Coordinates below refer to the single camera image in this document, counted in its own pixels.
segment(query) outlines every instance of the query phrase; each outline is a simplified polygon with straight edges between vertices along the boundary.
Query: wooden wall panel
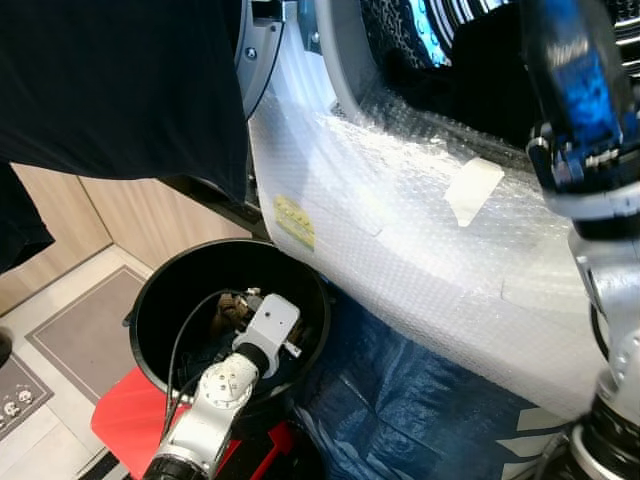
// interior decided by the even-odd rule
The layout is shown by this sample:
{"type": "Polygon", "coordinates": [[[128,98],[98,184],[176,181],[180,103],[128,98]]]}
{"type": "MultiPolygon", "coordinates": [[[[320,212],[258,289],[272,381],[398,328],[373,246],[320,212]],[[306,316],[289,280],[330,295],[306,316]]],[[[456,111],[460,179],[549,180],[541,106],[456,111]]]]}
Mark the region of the wooden wall panel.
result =
{"type": "Polygon", "coordinates": [[[151,268],[200,243],[250,236],[157,180],[81,181],[114,242],[151,268]]]}
{"type": "Polygon", "coordinates": [[[78,177],[13,165],[56,242],[0,275],[0,314],[111,244],[78,177]]]}

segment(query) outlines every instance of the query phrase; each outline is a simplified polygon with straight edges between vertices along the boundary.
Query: black trash can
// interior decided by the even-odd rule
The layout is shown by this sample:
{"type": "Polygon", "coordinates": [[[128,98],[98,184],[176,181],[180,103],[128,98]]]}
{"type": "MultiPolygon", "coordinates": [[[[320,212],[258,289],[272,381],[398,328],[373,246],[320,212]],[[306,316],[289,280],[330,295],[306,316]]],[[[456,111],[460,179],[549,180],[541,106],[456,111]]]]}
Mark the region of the black trash can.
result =
{"type": "MultiPolygon", "coordinates": [[[[282,349],[278,372],[258,382],[234,426],[234,438],[264,432],[282,421],[293,405],[295,387],[320,355],[329,331],[330,308],[325,283],[318,274],[268,243],[248,239],[211,242],[160,267],[138,295],[129,318],[136,362],[147,378],[166,392],[176,336],[198,303],[218,290],[256,287],[263,295],[277,293],[300,309],[302,333],[297,346],[302,353],[294,358],[282,349]]],[[[186,327],[177,349],[176,368],[194,356],[205,367],[213,362],[217,347],[211,347],[216,339],[210,338],[210,326],[216,307],[217,298],[212,298],[186,327]]],[[[175,393],[185,382],[174,375],[175,393]]]]}

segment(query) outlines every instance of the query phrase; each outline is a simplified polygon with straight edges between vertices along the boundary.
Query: black cable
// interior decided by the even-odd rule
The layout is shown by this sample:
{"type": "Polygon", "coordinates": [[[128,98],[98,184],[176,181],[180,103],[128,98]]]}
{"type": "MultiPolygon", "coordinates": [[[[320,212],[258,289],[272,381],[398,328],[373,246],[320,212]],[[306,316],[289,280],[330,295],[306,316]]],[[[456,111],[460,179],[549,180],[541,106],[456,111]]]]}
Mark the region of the black cable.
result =
{"type": "Polygon", "coordinates": [[[589,311],[589,316],[591,317],[591,328],[593,329],[593,335],[596,337],[596,343],[598,344],[598,348],[600,352],[609,360],[609,347],[607,346],[607,342],[604,341],[604,337],[602,336],[602,330],[600,330],[600,320],[598,316],[598,309],[592,303],[589,311]]]}
{"type": "Polygon", "coordinates": [[[164,423],[164,427],[162,427],[162,435],[160,439],[163,439],[167,435],[167,433],[169,433],[169,429],[171,428],[171,422],[173,422],[173,417],[176,416],[176,412],[178,411],[178,407],[182,402],[182,398],[186,395],[187,390],[189,390],[199,378],[200,378],[199,375],[196,375],[195,377],[190,378],[189,381],[184,384],[182,389],[180,389],[180,392],[178,393],[178,397],[176,398],[175,402],[171,406],[171,409],[169,410],[169,414],[165,418],[165,423],[164,423]]]}
{"type": "Polygon", "coordinates": [[[186,320],[182,324],[182,327],[180,327],[180,330],[178,331],[178,335],[176,336],[175,342],[173,342],[173,349],[171,350],[171,358],[169,360],[169,374],[167,375],[167,399],[164,406],[164,427],[162,429],[163,432],[168,431],[169,429],[168,418],[169,418],[169,410],[171,408],[171,394],[173,392],[173,371],[175,367],[176,352],[178,351],[178,344],[180,343],[182,334],[187,329],[187,325],[189,325],[189,323],[191,323],[191,320],[193,320],[193,318],[196,316],[196,313],[198,313],[200,309],[207,302],[209,302],[212,298],[218,297],[225,293],[231,293],[233,295],[242,295],[242,292],[239,292],[237,290],[230,290],[230,289],[218,290],[217,292],[207,295],[203,300],[200,301],[200,303],[198,303],[198,305],[196,305],[196,307],[193,310],[191,310],[191,313],[189,313],[189,315],[187,316],[186,320]]]}

